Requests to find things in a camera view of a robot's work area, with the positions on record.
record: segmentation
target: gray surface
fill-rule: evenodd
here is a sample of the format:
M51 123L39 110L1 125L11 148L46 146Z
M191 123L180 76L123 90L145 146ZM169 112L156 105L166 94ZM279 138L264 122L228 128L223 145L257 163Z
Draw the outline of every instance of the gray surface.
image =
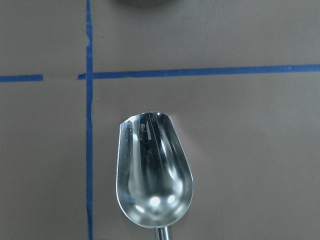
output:
M94 70L283 64L320 58L318 0L92 1Z
M115 193L119 124L172 116L194 178L173 239L320 238L319 73L94 82L95 239L152 239Z
M85 240L86 84L0 86L0 239Z
M318 0L128 1L91 1L95 71L319 64ZM88 239L85 9L0 0L0 76L55 73L0 83L1 240ZM148 111L172 116L194 176L174 240L320 239L319 77L95 80L94 240L154 238L115 194L119 124Z

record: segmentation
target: blue tape strip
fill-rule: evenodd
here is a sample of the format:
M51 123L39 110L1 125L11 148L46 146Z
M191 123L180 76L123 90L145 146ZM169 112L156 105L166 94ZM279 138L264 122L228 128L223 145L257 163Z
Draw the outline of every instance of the blue tape strip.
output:
M0 83L43 81L43 75L0 76Z
M147 71L111 71L111 72L95 72L93 73L93 78L94 79L123 79L123 78L155 78L155 77L234 75L234 74L275 74L275 73L301 73L301 72L320 72L320 64L239 66L239 67L147 70ZM78 76L78 80L83 80L83 79L86 79L85 73Z
M92 34L90 0L86 0L86 211L88 221L88 238L93 240L93 34Z

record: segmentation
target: blue line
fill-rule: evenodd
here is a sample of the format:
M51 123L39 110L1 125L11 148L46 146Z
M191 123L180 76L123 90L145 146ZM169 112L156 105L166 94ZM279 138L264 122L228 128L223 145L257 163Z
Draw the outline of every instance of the blue line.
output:
M91 21L90 0L86 0L86 211L88 221L88 238L93 240L93 28Z
M15 75L15 76L0 76L0 83L11 83L11 82L33 82L43 81L44 76L37 75Z
M275 74L275 73L302 73L302 72L320 72L320 64L95 72L93 73L93 79L156 78L156 77L234 75L234 74ZM83 80L83 79L86 79L85 73L78 76L78 80Z

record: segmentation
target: metal handle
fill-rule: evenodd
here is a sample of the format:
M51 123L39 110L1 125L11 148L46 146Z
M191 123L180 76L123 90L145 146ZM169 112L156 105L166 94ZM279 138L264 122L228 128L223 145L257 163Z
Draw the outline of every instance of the metal handle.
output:
M170 232L168 226L155 228L154 231L156 240L170 240Z

